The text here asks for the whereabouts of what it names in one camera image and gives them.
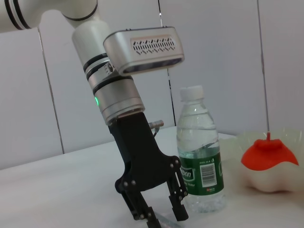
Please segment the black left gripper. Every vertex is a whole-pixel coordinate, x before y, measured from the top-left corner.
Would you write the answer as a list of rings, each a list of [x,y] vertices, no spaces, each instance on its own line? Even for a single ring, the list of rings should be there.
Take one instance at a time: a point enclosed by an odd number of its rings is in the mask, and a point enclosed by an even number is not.
[[[139,112],[115,120],[109,126],[124,162],[124,173],[115,182],[134,220],[147,219],[148,228],[161,228],[152,207],[141,191],[167,183],[169,199],[177,221],[189,218],[181,203],[188,195],[176,156],[161,152],[144,113]]]

